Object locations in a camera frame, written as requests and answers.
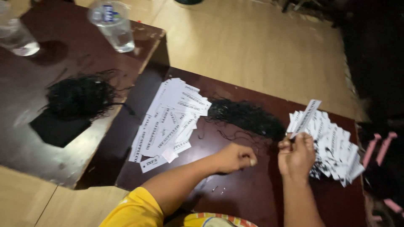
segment person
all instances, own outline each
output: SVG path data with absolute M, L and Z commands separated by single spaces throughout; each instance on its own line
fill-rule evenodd
M 284 192 L 284 226 L 324 227 L 308 183 L 309 171 L 315 161 L 313 138 L 306 133 L 299 133 L 294 142 L 289 138 L 290 134 L 278 144 L 278 167 Z M 175 212 L 201 180 L 216 173 L 228 174 L 256 164 L 257 157 L 250 147 L 231 143 L 216 154 L 149 179 L 130 192 L 100 227 L 162 227 L 164 217 Z M 256 226 L 238 217 L 211 213 L 189 214 L 181 224 L 187 227 Z

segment table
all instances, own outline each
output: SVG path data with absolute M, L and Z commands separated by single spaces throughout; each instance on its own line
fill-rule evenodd
M 0 48 L 0 129 L 3 132 L 0 164 L 76 189 L 115 182 L 119 169 L 112 168 L 110 178 L 105 177 L 102 182 L 86 182 L 86 178 L 78 184 L 89 162 L 96 157 L 95 153 L 114 146 L 108 164 L 125 160 L 127 147 L 115 146 L 115 141 L 103 138 L 111 131 L 117 114 L 127 112 L 115 107 L 108 112 L 109 117 L 94 121 L 65 148 L 54 147 L 43 143 L 28 125 L 47 103 L 46 87 L 78 72 L 95 73 L 115 68 L 122 74 L 112 83 L 125 88 L 134 84 L 148 62 L 169 65 L 164 30 L 132 21 L 136 49 L 118 53 L 88 21 L 87 10 L 64 1 L 43 0 L 21 17 L 40 43 L 40 52 L 31 57 L 19 57 Z M 120 92 L 121 98 L 116 101 L 126 100 L 129 92 Z
M 225 97 L 233 101 L 249 100 L 262 106 L 266 111 L 279 117 L 287 126 L 289 113 L 304 110 L 305 106 L 284 99 L 265 95 L 246 88 L 237 87 L 184 70 L 169 68 L 158 71 L 153 66 L 147 66 L 137 80 L 138 94 L 149 93 L 143 98 L 145 106 L 135 106 L 135 111 L 145 113 L 156 93 L 160 83 L 169 77 L 181 78 L 187 84 L 199 88 L 204 97 Z M 349 131 L 351 142 L 356 143 L 354 120 L 329 113 L 331 122 Z M 190 163 L 219 151 L 230 143 L 223 138 L 218 130 L 226 135 L 233 135 L 240 130 L 233 125 L 215 125 L 200 118 L 198 128 L 194 130 L 190 143 L 192 148 L 183 151 L 170 164 L 163 164 L 142 174 L 138 163 L 126 161 L 116 181 L 116 186 L 133 190 L 151 177 L 168 169 Z M 198 212 L 216 212 L 247 219 L 258 226 L 283 226 L 283 189 L 282 179 L 278 170 L 276 143 L 270 140 L 260 140 L 257 145 L 238 134 L 235 142 L 252 146 L 258 157 L 258 164 L 225 176 L 212 176 L 203 180 L 191 193 L 184 206 Z M 360 178 L 352 185 L 343 188 L 333 180 L 311 180 L 316 203 L 327 227 L 364 227 L 365 209 Z

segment scratched table surface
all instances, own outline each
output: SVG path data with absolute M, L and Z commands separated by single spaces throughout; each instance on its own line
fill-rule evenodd
M 59 185 L 74 188 L 84 169 L 120 111 L 96 120 L 65 148 L 45 144 L 28 123 L 47 104 L 46 87 L 78 72 L 119 69 L 112 84 L 132 86 L 153 54 L 165 31 L 131 22 L 134 52 L 118 53 L 87 19 L 87 8 L 64 1 L 43 0 L 21 21 L 41 45 L 30 57 L 19 57 L 0 48 L 0 164 Z M 120 92 L 126 99 L 128 90 Z
M 277 116 L 285 126 L 289 124 L 289 113 L 305 109 L 304 105 L 173 67 L 166 73 L 166 78 L 170 75 L 199 88 L 203 97 L 225 97 L 233 101 L 249 100 Z M 161 81 L 162 79 L 158 81 L 153 78 L 153 70 L 147 67 L 138 79 L 138 88 L 148 86 L 156 93 Z M 357 142 L 354 120 L 332 113 L 329 114 L 329 118 L 331 122 L 337 123 L 353 135 L 351 142 Z M 214 175 L 204 179 L 193 190 L 183 207 L 197 212 L 238 216 L 261 227 L 283 226 L 283 189 L 278 170 L 277 143 L 270 139 L 250 137 L 231 124 L 206 122 L 202 117 L 197 122 L 197 127 L 189 140 L 192 147 L 181 152 L 170 164 L 163 164 L 142 174 L 139 163 L 126 161 L 116 186 L 133 190 L 161 172 L 216 153 L 231 142 L 222 136 L 226 135 L 236 143 L 251 146 L 257 154 L 258 164 L 229 175 Z M 310 183 L 326 226 L 366 226 L 360 178 L 346 188 L 339 182 L 328 179 L 312 180 Z

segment beige floor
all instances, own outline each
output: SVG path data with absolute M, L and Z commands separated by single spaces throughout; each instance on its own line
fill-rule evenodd
M 76 0 L 88 6 L 92 0 Z M 330 23 L 268 0 L 122 0 L 130 19 L 168 32 L 172 66 L 358 119 L 347 89 L 343 43 Z M 28 0 L 11 0 L 16 15 Z M 0 167 L 0 227 L 95 227 L 127 193 L 114 187 L 71 191 Z

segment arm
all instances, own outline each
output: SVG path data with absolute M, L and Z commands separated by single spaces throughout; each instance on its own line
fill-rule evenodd
M 291 143 L 289 137 L 278 145 L 278 165 L 284 193 L 284 226 L 325 227 L 308 182 L 310 169 L 316 159 L 313 138 L 300 133 L 295 143 Z
M 214 155 L 160 173 L 141 187 L 148 190 L 167 216 L 180 207 L 204 178 L 218 172 L 231 173 L 256 163 L 257 158 L 250 147 L 231 143 Z

